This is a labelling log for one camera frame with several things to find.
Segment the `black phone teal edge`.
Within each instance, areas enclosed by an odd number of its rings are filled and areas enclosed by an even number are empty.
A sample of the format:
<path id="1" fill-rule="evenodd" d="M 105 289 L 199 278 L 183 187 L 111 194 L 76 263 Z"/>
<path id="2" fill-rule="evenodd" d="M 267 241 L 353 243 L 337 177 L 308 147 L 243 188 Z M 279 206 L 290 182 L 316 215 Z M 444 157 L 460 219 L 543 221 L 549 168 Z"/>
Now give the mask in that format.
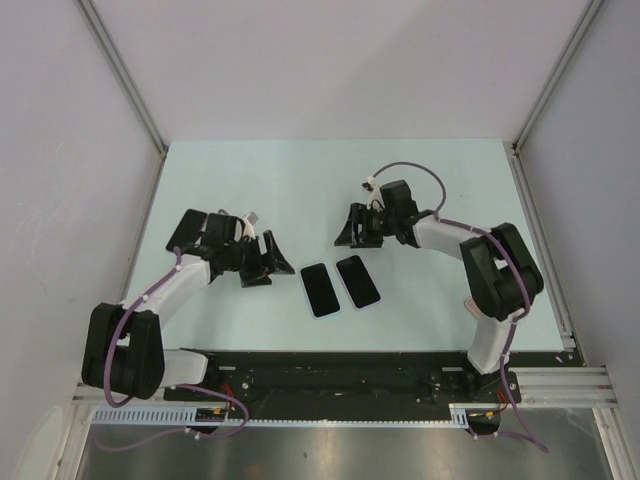
<path id="1" fill-rule="evenodd" d="M 338 297 L 324 263 L 303 267 L 300 277 L 314 318 L 324 318 L 340 310 Z"/>

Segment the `blue phone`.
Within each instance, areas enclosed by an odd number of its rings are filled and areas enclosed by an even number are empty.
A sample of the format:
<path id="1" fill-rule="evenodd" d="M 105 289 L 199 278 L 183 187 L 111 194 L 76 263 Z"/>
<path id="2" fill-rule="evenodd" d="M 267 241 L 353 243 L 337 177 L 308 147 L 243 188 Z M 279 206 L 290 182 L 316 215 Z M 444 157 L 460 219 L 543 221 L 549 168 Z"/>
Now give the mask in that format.
<path id="1" fill-rule="evenodd" d="M 381 300 L 381 295 L 360 256 L 352 255 L 337 261 L 336 269 L 355 309 L 362 310 Z"/>

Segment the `lilac phone case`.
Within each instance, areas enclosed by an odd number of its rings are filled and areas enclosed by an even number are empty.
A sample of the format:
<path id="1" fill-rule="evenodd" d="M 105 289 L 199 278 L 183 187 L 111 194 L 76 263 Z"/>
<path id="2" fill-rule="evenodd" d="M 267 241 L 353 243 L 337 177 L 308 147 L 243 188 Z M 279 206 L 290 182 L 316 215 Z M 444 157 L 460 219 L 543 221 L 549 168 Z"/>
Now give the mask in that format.
<path id="1" fill-rule="evenodd" d="M 354 302 L 350 302 L 350 305 L 355 311 L 362 312 L 362 311 L 371 310 L 373 308 L 377 308 L 378 306 L 381 305 L 381 303 L 382 301 L 377 301 L 377 302 L 370 303 L 368 305 L 357 306 Z"/>

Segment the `black phone purple edge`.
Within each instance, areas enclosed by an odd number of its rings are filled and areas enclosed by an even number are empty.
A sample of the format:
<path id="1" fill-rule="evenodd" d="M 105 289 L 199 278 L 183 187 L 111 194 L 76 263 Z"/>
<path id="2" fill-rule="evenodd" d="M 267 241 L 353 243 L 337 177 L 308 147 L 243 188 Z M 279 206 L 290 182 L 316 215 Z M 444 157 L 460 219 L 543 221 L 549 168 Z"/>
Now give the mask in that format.
<path id="1" fill-rule="evenodd" d="M 183 251 L 199 238 L 208 214 L 199 210 L 187 209 L 176 229 L 165 246 L 165 250 L 173 252 L 176 248 Z"/>

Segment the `light blue phone case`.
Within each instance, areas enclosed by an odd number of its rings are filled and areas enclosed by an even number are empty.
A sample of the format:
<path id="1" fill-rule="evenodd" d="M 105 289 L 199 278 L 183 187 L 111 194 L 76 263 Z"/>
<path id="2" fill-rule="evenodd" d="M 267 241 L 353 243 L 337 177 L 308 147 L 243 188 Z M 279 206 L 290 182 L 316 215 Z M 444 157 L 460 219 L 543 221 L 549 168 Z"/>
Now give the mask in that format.
<path id="1" fill-rule="evenodd" d="M 338 310 L 338 311 L 335 311 L 335 312 L 328 313 L 326 315 L 320 315 L 320 316 L 313 315 L 313 318 L 316 321 L 333 320 L 333 319 L 339 318 L 342 313 L 343 312 L 341 310 Z"/>

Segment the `pink phone case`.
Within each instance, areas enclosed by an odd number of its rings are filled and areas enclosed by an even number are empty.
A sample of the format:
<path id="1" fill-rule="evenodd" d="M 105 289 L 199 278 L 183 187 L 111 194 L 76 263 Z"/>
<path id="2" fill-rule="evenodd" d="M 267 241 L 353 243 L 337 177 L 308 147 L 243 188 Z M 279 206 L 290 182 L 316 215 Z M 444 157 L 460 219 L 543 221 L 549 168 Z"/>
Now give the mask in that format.
<path id="1" fill-rule="evenodd" d="M 464 301 L 465 309 L 476 319 L 479 319 L 481 316 L 481 311 L 477 307 L 475 301 L 472 297 L 467 297 Z"/>

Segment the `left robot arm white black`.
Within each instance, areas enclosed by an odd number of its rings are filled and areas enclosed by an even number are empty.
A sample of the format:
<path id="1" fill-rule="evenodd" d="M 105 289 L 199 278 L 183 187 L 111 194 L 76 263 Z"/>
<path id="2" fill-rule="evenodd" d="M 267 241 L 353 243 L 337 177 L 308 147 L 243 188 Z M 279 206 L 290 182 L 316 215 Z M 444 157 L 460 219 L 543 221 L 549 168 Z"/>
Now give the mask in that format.
<path id="1" fill-rule="evenodd" d="M 221 376 L 208 367 L 207 356 L 165 348 L 162 329 L 196 293 L 227 272 L 238 274 L 244 288 L 267 286 L 275 274 L 294 274 L 273 233 L 256 233 L 256 221 L 254 213 L 238 217 L 224 210 L 187 210 L 166 245 L 175 257 L 171 268 L 138 295 L 93 309 L 83 383 L 102 389 L 113 408 L 183 384 L 199 399 L 214 397 Z"/>

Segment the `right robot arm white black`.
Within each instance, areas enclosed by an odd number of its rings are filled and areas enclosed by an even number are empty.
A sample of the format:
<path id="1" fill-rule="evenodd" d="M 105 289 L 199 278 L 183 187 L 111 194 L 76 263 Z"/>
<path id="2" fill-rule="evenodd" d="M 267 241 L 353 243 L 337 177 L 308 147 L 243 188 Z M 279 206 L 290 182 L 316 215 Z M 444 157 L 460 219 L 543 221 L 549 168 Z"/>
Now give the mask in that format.
<path id="1" fill-rule="evenodd" d="M 368 201 L 353 203 L 334 245 L 380 248 L 387 237 L 414 249 L 445 254 L 462 262 L 471 299 L 479 310 L 467 352 L 473 369 L 461 376 L 463 393 L 484 401 L 497 389 L 495 372 L 505 369 L 518 322 L 544 289 L 542 274 L 517 227 L 502 223 L 483 230 L 419 210 L 408 183 L 396 180 L 363 187 Z"/>

